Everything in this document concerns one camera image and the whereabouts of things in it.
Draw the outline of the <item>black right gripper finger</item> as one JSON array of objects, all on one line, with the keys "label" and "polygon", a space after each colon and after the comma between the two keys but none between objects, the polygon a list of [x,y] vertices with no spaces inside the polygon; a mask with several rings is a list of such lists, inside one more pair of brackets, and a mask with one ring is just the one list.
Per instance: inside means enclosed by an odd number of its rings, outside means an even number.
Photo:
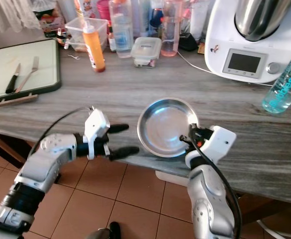
[{"label": "black right gripper finger", "polygon": [[195,139],[195,130],[197,129],[197,123],[191,123],[189,125],[189,132],[183,136],[183,142],[188,143],[191,146],[198,146],[197,139]]}]

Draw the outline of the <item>round stainless steel plate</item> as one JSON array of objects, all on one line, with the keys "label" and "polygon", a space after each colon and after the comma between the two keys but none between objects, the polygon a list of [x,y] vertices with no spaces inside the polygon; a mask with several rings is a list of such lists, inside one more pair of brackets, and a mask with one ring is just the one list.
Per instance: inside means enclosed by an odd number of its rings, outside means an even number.
[{"label": "round stainless steel plate", "polygon": [[189,134],[190,125],[199,125],[194,109],[179,98],[161,98],[143,111],[137,123],[139,141],[152,154],[172,158],[189,147],[180,136]]}]

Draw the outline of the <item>grey wood grain counter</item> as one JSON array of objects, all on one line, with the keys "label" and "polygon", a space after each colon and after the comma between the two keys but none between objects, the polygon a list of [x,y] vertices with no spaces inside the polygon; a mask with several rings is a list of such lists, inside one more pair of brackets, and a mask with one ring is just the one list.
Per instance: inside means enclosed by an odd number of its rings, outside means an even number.
[{"label": "grey wood grain counter", "polygon": [[[218,164],[232,187],[291,202],[291,110],[274,115],[261,107],[270,84],[207,73],[199,54],[163,57],[153,69],[136,68],[128,59],[107,54],[106,65],[105,72],[95,73],[86,55],[61,52],[62,87],[36,102],[0,109],[0,134],[36,141],[63,114],[93,105],[112,124],[131,126],[111,135],[111,148],[139,146],[136,124],[141,112],[159,98],[179,98],[195,109],[201,125],[219,125],[237,134]],[[187,190],[159,180],[157,168],[187,173],[183,157],[159,158],[145,149],[123,161],[79,158],[66,164],[27,237],[79,239],[116,221],[126,239],[191,238]],[[263,221],[270,229],[291,234],[291,208]]]}]

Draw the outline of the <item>black robot left foot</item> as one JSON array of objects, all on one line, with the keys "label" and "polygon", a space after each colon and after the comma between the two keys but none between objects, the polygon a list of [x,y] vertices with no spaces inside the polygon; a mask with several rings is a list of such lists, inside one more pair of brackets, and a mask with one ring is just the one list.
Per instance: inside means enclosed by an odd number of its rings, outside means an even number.
[{"label": "black robot left foot", "polygon": [[121,239],[121,229],[118,222],[111,222],[108,226],[109,236],[108,239]]}]

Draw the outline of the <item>clear lidded food container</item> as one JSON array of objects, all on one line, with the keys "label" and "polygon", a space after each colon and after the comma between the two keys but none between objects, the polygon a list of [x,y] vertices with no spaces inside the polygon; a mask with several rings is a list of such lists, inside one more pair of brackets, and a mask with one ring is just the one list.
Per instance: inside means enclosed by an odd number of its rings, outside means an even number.
[{"label": "clear lidded food container", "polygon": [[159,59],[162,40],[152,37],[139,37],[135,40],[131,49],[134,66],[137,68],[155,68]]}]

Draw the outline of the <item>orange sauce squeeze bottle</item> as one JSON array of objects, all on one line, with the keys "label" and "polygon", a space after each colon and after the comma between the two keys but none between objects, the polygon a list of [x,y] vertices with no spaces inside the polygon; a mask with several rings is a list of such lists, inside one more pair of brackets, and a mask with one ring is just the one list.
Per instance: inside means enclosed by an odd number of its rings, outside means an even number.
[{"label": "orange sauce squeeze bottle", "polygon": [[100,47],[99,32],[95,26],[85,22],[82,35],[86,48],[88,49],[93,70],[98,73],[104,72],[106,70],[106,64]]}]

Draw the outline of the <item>teal transparent water bottle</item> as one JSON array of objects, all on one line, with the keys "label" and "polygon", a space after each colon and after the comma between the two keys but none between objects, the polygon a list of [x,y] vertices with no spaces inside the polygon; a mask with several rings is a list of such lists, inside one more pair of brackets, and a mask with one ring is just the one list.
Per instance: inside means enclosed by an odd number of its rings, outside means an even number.
[{"label": "teal transparent water bottle", "polygon": [[280,114],[291,105],[291,61],[263,99],[263,108],[270,113]]}]

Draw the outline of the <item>small wooden strip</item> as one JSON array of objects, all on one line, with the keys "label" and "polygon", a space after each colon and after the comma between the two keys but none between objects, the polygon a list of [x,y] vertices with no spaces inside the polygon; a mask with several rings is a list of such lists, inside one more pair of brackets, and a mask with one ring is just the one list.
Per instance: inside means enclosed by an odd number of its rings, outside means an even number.
[{"label": "small wooden strip", "polygon": [[17,104],[22,104],[22,103],[27,103],[27,102],[35,102],[37,98],[38,98],[38,95],[29,94],[29,96],[25,96],[18,99],[2,100],[0,102],[0,107],[12,106],[12,105],[17,105]]}]

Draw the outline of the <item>silver metal fork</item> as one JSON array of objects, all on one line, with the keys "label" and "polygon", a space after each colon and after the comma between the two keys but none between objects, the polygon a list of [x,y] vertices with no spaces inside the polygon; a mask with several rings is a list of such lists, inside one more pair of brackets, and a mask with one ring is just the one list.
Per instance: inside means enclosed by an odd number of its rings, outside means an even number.
[{"label": "silver metal fork", "polygon": [[20,93],[22,91],[22,89],[24,88],[26,82],[29,80],[29,78],[31,77],[32,73],[38,71],[38,66],[39,66],[39,57],[38,56],[34,56],[33,57],[33,61],[32,61],[32,68],[31,68],[31,72],[24,78],[24,80],[22,80],[20,86],[18,86],[15,90],[15,93]]}]

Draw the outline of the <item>small dark glass bottle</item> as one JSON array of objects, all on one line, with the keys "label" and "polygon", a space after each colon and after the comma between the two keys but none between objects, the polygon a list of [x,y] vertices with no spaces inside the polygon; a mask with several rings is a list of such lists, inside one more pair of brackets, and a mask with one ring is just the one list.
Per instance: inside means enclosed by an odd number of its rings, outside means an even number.
[{"label": "small dark glass bottle", "polygon": [[65,46],[66,45],[66,41],[68,40],[68,37],[67,37],[67,32],[62,29],[62,28],[59,28],[57,30],[57,41],[58,43],[61,45],[61,46]]}]

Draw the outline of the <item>white plastic tube bottle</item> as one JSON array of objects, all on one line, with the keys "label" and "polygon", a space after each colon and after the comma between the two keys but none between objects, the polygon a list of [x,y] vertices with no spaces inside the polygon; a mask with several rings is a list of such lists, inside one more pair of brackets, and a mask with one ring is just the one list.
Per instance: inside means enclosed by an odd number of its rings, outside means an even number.
[{"label": "white plastic tube bottle", "polygon": [[202,30],[204,28],[207,13],[211,9],[212,0],[190,0],[190,28],[189,32],[196,43],[200,42]]}]

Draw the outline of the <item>pink plastic cup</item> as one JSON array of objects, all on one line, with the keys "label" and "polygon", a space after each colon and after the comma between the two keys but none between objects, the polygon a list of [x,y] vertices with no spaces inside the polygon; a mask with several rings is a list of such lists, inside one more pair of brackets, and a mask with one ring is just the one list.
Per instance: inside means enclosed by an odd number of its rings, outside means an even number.
[{"label": "pink plastic cup", "polygon": [[96,2],[97,9],[99,11],[99,18],[111,21],[111,14],[110,14],[110,7],[109,7],[110,0],[98,0]]}]

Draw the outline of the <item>green rimmed cutting board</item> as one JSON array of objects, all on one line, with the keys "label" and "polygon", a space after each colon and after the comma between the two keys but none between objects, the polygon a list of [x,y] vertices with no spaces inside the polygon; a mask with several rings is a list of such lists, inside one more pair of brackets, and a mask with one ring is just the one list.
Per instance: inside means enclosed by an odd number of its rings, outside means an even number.
[{"label": "green rimmed cutting board", "polygon": [[[23,45],[0,48],[0,102],[29,96],[29,94],[51,93],[61,88],[59,44],[54,39],[44,39]],[[39,57],[38,71],[32,73],[20,93],[5,94],[5,89],[18,63],[20,73],[15,89],[31,72],[33,57]]]}]

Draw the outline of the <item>printed food carton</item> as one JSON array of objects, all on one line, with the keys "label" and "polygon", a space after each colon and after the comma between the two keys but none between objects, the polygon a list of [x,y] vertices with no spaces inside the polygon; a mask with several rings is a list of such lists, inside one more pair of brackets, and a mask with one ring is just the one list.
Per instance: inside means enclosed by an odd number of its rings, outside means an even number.
[{"label": "printed food carton", "polygon": [[31,9],[35,14],[45,38],[56,38],[59,29],[64,29],[65,18],[57,0],[32,0]]}]

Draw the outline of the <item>black handled knife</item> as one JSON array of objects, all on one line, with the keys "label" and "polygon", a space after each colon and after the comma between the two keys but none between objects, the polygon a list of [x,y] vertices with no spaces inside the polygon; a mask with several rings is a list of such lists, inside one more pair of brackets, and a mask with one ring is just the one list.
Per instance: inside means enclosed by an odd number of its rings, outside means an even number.
[{"label": "black handled knife", "polygon": [[5,89],[5,94],[11,94],[15,91],[15,84],[16,84],[16,80],[17,80],[19,73],[20,73],[20,68],[21,68],[21,64],[18,63],[18,65],[16,66],[14,74],[12,75],[11,79],[9,80],[8,86]]}]

